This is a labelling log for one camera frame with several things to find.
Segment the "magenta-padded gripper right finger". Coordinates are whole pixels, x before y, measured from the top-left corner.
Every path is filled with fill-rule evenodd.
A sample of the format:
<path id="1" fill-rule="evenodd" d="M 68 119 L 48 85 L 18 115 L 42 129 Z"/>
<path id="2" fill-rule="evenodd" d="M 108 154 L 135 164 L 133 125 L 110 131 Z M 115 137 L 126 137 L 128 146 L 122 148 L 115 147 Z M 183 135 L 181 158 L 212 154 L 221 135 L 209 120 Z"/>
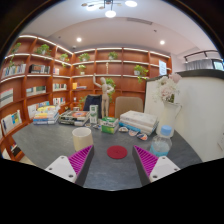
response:
<path id="1" fill-rule="evenodd" d="M 136 145 L 133 146 L 132 155 L 143 186 L 180 170 L 168 157 L 156 157 Z"/>

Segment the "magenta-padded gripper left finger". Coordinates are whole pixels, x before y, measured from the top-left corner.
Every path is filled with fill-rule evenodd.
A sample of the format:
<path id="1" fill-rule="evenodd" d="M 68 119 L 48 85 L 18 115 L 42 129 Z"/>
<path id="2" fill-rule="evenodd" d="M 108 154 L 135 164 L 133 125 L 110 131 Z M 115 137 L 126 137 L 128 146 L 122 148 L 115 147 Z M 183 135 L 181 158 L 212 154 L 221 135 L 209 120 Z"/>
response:
<path id="1" fill-rule="evenodd" d="M 90 145 L 69 157 L 64 155 L 59 156 L 46 168 L 46 171 L 79 186 L 83 186 L 93 155 L 94 146 Z"/>

